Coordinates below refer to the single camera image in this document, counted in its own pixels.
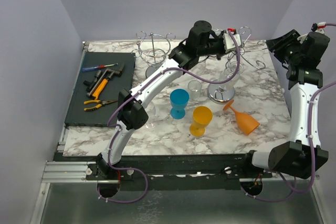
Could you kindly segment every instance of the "tool tray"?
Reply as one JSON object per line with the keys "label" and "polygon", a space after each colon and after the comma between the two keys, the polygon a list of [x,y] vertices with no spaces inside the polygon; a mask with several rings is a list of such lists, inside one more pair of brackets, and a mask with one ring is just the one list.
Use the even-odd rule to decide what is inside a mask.
{"label": "tool tray", "polygon": [[[84,56],[81,68],[95,65],[109,65],[113,63],[118,63],[118,65],[108,68],[119,70],[121,64],[125,64],[122,75],[120,77],[112,77],[104,90],[100,93],[99,100],[117,100],[120,90],[130,90],[132,88],[135,67],[134,54],[122,52],[87,52]],[[87,86],[85,86],[83,82],[85,80],[91,82],[94,79],[96,72],[97,70],[91,72],[79,72],[73,91],[74,93],[72,94],[70,106],[65,118],[66,126],[107,127],[108,119],[118,107],[117,102],[103,106],[95,111],[84,111],[84,108],[87,107],[87,105],[84,105],[84,102],[92,99],[86,96]]]}

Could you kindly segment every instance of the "wall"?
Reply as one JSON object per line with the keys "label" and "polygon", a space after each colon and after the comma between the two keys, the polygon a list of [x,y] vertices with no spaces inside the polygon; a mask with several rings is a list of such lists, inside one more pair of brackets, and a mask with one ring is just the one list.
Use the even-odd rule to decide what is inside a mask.
{"label": "wall", "polygon": [[0,0],[0,216],[29,223],[81,58],[60,0]]}
{"label": "wall", "polygon": [[62,0],[82,40],[136,39],[145,30],[185,38],[194,22],[250,26],[270,38],[292,0]]}
{"label": "wall", "polygon": [[[296,29],[299,33],[309,32],[313,23],[317,22],[336,23],[336,0],[293,0],[281,23],[279,24],[274,38],[282,36],[291,29]],[[331,41],[329,47],[322,57],[318,68],[323,72],[323,83],[328,84],[336,81],[336,27],[327,27],[326,35]],[[286,71],[281,68],[278,62],[275,62],[278,70],[278,76],[283,87],[287,89]],[[289,92],[286,93],[286,100],[289,108],[291,101]],[[334,182],[336,181],[336,141],[334,123],[336,121],[336,87],[325,90],[319,102],[319,135],[322,148],[329,151],[329,161],[320,169],[322,185],[330,209],[336,209],[336,190]]]}

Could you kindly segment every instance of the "blue screwdriver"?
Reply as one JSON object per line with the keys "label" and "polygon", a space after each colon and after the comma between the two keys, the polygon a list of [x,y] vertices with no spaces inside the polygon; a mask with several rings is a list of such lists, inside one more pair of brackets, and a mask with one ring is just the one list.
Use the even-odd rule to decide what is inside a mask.
{"label": "blue screwdriver", "polygon": [[93,66],[93,67],[82,68],[82,72],[95,71],[95,70],[99,70],[105,67],[111,67],[115,65],[118,65],[118,63],[111,64],[111,65],[98,65],[98,66]]}

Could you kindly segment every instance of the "marble surface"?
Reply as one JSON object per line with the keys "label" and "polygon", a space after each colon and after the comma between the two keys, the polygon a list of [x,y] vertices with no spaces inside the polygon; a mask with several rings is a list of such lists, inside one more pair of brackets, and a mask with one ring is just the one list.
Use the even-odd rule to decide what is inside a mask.
{"label": "marble surface", "polygon": [[[167,49],[167,42],[156,42],[157,46]],[[179,41],[172,41],[172,47]],[[150,42],[143,45],[151,47]],[[92,42],[92,52],[131,52],[136,41]],[[265,48],[256,41],[246,44],[246,50]],[[261,60],[266,69],[256,70],[243,61],[244,72],[236,83],[236,96],[233,107],[251,114],[260,122],[260,126],[249,136],[245,136],[237,127],[232,111],[223,111],[222,105],[213,103],[206,96],[207,83],[202,82],[202,96],[189,101],[186,116],[181,120],[172,119],[169,95],[177,88],[186,89],[191,76],[184,75],[171,83],[153,99],[155,117],[153,129],[142,127],[129,140],[123,155],[173,155],[173,154],[228,154],[245,153],[250,150],[268,151],[286,141],[290,129],[290,116],[283,98],[276,72],[267,50],[247,52],[244,55],[251,62]],[[224,69],[226,59],[217,61],[209,58],[192,69],[203,78],[217,79]],[[133,86],[145,79],[147,64],[136,59]],[[189,133],[192,112],[195,107],[204,105],[213,112],[213,119],[206,128],[204,136],[196,138]],[[102,152],[108,145],[114,129],[100,127],[70,127],[67,132],[64,156],[92,156]]]}

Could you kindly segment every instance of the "blue cup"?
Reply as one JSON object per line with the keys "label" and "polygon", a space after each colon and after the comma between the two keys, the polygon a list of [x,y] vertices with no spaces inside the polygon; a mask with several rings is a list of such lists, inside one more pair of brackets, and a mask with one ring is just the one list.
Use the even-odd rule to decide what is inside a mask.
{"label": "blue cup", "polygon": [[189,101],[189,94],[184,89],[175,89],[170,94],[170,104],[172,109],[170,115],[174,119],[182,119],[185,116],[184,108],[187,106]]}

